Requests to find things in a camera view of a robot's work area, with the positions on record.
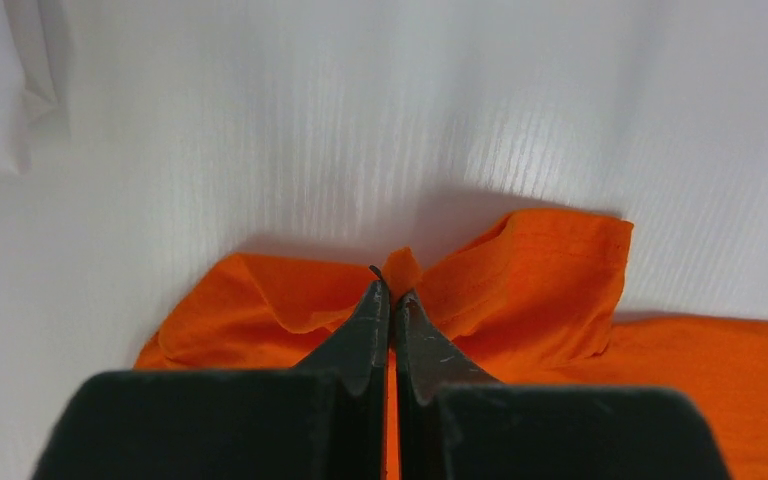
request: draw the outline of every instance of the white backdrop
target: white backdrop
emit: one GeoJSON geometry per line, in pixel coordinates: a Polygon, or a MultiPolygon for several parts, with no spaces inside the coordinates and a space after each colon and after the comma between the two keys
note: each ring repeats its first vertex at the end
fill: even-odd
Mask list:
{"type": "Polygon", "coordinates": [[[40,0],[0,178],[0,478],[238,248],[429,264],[519,206],[636,224],[621,315],[768,319],[768,1],[40,0]]]}

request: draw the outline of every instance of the orange fabric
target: orange fabric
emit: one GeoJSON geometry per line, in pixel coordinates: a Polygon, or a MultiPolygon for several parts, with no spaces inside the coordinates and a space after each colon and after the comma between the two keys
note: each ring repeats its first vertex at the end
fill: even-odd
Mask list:
{"type": "MultiPolygon", "coordinates": [[[[677,388],[707,417],[734,477],[768,479],[768,322],[684,316],[612,326],[631,228],[524,210],[427,271],[402,249],[382,273],[394,300],[416,288],[438,328],[501,380],[677,388]]],[[[290,367],[374,278],[365,266],[231,255],[173,310],[136,368],[290,367]]],[[[398,475],[394,373],[390,478],[398,475]]]]}

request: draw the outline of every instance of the white plastic bag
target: white plastic bag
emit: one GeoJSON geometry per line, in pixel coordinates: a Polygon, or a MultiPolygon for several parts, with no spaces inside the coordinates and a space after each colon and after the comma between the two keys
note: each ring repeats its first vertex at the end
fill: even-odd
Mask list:
{"type": "Polygon", "coordinates": [[[53,105],[37,1],[0,0],[0,173],[29,168],[27,124],[53,105]]]}

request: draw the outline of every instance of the orange t-shirt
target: orange t-shirt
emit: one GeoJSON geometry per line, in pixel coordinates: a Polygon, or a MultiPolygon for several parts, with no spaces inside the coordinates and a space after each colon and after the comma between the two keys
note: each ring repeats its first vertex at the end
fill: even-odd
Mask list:
{"type": "MultiPolygon", "coordinates": [[[[382,271],[394,300],[416,288],[431,321],[500,380],[676,388],[710,423],[736,479],[768,479],[768,322],[612,325],[631,229],[605,216],[523,210],[424,272],[409,249],[382,271]]],[[[231,255],[172,311],[135,367],[291,367],[374,279],[366,266],[231,255]]],[[[390,478],[398,476],[394,363],[390,478]]]]}

